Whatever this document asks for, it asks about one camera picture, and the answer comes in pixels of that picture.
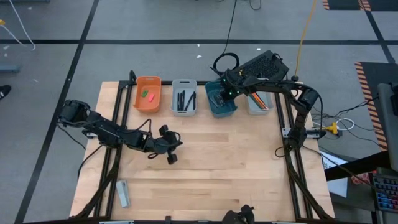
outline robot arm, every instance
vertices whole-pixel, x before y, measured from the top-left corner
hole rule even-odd
[[[77,100],[67,100],[63,105],[58,122],[64,126],[71,126],[74,128],[84,128],[84,132],[91,132],[98,136],[99,143],[107,147],[117,147],[120,144],[125,144],[131,149],[142,152],[152,152],[155,155],[167,153],[169,156],[167,161],[173,164],[177,161],[177,156],[172,152],[182,144],[179,133],[169,131],[167,125],[163,125],[159,129],[161,137],[154,139],[152,132],[141,131],[147,122],[151,125],[151,120],[148,119],[141,127],[133,130],[126,130],[122,127],[104,117],[101,114],[90,110],[87,103]]]
[[[297,110],[294,127],[290,129],[287,143],[291,149],[300,149],[303,146],[304,140],[307,138],[305,121],[312,106],[320,97],[316,90],[293,81],[259,80],[254,76],[230,73],[229,70],[221,75],[221,85],[224,88],[224,91],[221,92],[221,97],[225,101],[233,100],[242,94],[250,95],[257,91],[282,93]],[[301,91],[302,94],[296,99],[292,94],[292,90]]]

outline gray floor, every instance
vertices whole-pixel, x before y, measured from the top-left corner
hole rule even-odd
[[[52,0],[49,4],[24,3],[16,7],[33,39],[78,40],[92,2]],[[253,11],[247,1],[238,0],[231,39],[300,39],[311,0],[266,0],[262,4],[260,11]],[[215,0],[101,0],[88,39],[225,39],[232,8],[232,0],[220,3]],[[25,39],[8,4],[0,4],[0,15],[18,38]],[[398,13],[374,12],[373,15],[384,38],[397,40],[396,23],[391,21],[397,20]],[[0,29],[0,40],[10,38]],[[306,39],[377,40],[363,11],[326,11],[321,1]],[[95,108],[101,82],[126,79],[130,69],[139,76],[158,75],[163,80],[212,80],[216,75],[209,66],[223,49],[224,45],[215,44],[86,44],[67,98],[85,101]],[[231,44],[227,52],[237,53],[245,62],[268,49],[284,58],[291,76],[298,45]],[[389,46],[389,49],[393,57],[398,58],[398,46]],[[0,64],[23,66],[18,74],[0,75],[0,85],[13,87],[10,95],[0,101],[0,124],[7,127],[0,134],[0,179],[6,180],[0,183],[0,217],[4,223],[15,220],[75,50],[76,45],[72,44],[42,44],[34,52],[19,45],[0,45]],[[324,111],[333,114],[364,100],[354,67],[358,61],[387,62],[377,45],[304,45],[298,74],[303,82],[320,92]],[[232,63],[222,60],[219,69]],[[354,110],[347,117],[359,125],[371,127],[366,108]],[[86,142],[79,130],[68,130],[80,142]],[[376,140],[371,131],[354,128],[353,132]],[[339,140],[322,139],[320,144],[335,153],[355,158],[379,151],[375,144],[348,133]],[[56,130],[25,222],[68,217],[82,159],[83,150]],[[335,209],[338,217],[356,217],[351,221],[362,216],[357,210],[339,205]]]

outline white cable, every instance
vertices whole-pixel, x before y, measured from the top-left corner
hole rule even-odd
[[[337,124],[338,124],[340,121],[342,121],[342,120],[349,121],[349,122],[350,122],[351,124],[353,124],[353,125],[351,125],[351,127],[349,127],[349,128],[339,128],[339,126],[338,126]],[[354,123],[354,121],[353,121],[352,119],[349,119],[349,118],[340,118],[340,119],[337,120],[336,126],[337,126],[337,129],[339,129],[339,130],[341,130],[341,131],[349,131],[349,130],[351,130],[351,129],[353,129],[353,128],[355,127],[355,123]]]
[[[27,32],[26,32],[26,30],[25,30],[25,27],[24,27],[24,24],[22,23],[21,18],[19,17],[19,14],[18,14],[18,12],[17,12],[17,9],[15,9],[15,7],[14,7],[14,4],[12,3],[11,0],[9,0],[9,2],[10,2],[10,4],[11,4],[11,7],[12,7],[12,9],[14,10],[15,14],[16,14],[17,17],[18,17],[19,23],[21,24],[21,27],[22,27],[22,29],[24,30],[24,33],[25,33],[26,37],[29,39],[29,41],[30,41],[30,42],[32,43],[32,45],[33,45],[33,48],[31,49],[31,51],[34,51],[34,50],[36,49],[36,45],[33,43],[32,39],[30,39],[29,35],[27,34]],[[3,28],[5,28],[5,30],[8,31],[8,33],[9,33],[18,43],[20,43],[20,44],[21,44],[22,46],[24,46],[24,47],[27,47],[25,44],[21,43],[21,42],[14,36],[14,34],[13,34],[9,29],[7,29],[6,26],[4,26],[4,25],[1,25],[1,26],[2,26]]]

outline shoe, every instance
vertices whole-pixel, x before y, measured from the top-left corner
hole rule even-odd
[[[0,100],[6,97],[10,91],[11,91],[11,86],[9,85],[0,86]]]

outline white paper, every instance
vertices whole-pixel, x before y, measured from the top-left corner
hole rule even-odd
[[[339,159],[335,156],[329,155],[325,152],[321,152],[323,156],[331,159],[333,162],[342,165],[344,163],[346,163],[347,161],[344,161],[342,159]],[[323,168],[327,169],[327,168],[331,168],[331,167],[335,167],[336,165],[334,165],[334,163],[330,162],[328,159],[323,158]],[[331,180],[328,181],[328,188],[329,191],[331,193],[340,195],[344,198],[347,197],[347,178],[342,178],[342,179],[338,179],[338,180]]]

